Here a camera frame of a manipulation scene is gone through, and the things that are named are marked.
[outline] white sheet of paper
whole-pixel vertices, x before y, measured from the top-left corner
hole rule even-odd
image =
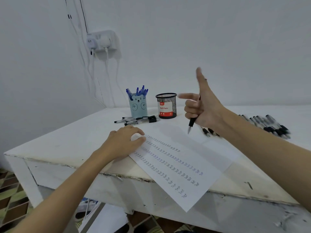
[[[114,233],[128,223],[123,208],[105,204],[87,233]]]
[[[209,149],[166,121],[141,128],[147,140],[130,157],[186,212],[240,154],[215,151],[228,145],[220,140]]]

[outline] white wall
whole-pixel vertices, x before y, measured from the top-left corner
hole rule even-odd
[[[119,37],[109,60],[116,106],[128,106],[117,81],[123,94],[149,88],[149,107],[158,93],[197,92],[197,66],[225,105],[311,103],[311,0],[82,1],[89,31]],[[0,30],[0,153],[102,108],[87,93],[64,0],[0,0]]]

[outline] patterned floor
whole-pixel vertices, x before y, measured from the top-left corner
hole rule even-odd
[[[12,229],[33,210],[25,191],[12,172],[0,169],[0,233],[10,233]],[[201,227],[134,212],[127,215],[129,223],[115,233],[173,233],[192,231],[197,233],[217,233]]]
[[[0,169],[0,233],[12,231],[32,210],[14,173]]]

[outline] electrical outlet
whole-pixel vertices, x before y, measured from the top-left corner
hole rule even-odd
[[[90,50],[95,52],[117,50],[117,35],[112,30],[105,30],[95,33],[88,33],[86,36],[86,44]]]

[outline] pen holder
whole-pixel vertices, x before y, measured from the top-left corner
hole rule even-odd
[[[131,99],[128,98],[132,117],[139,118],[148,116],[146,97],[144,98],[143,95],[136,96],[132,93],[132,99],[131,101]]]
[[[155,97],[158,100],[159,118],[172,119],[177,116],[176,93],[162,93]]]

